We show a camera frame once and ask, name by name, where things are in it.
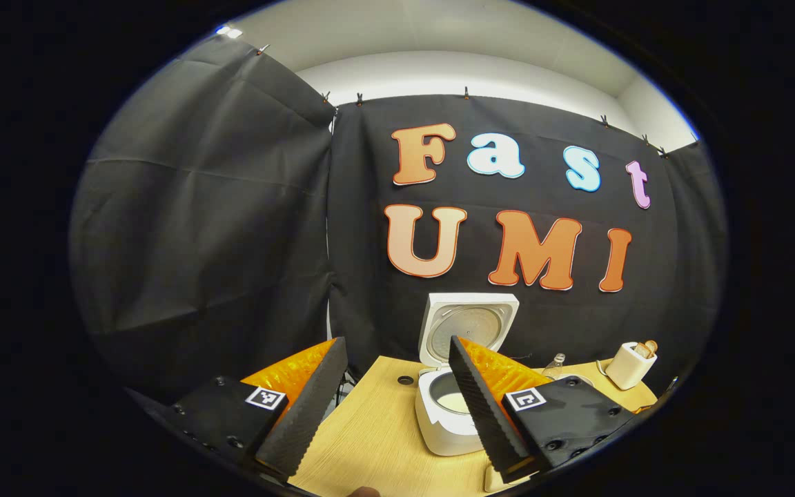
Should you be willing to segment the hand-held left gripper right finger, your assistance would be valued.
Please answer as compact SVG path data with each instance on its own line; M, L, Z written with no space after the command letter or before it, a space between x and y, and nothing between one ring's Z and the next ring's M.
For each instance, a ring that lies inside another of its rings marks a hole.
M457 335L449 364L504 483L563 472L621 437L634 419L578 376L550 380Z

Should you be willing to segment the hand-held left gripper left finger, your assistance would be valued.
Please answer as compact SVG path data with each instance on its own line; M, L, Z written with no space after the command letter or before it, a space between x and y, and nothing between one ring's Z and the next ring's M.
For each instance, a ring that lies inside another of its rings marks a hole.
M218 376L164 407L167 427L240 471L293 477L347 368L343 337L243 380Z

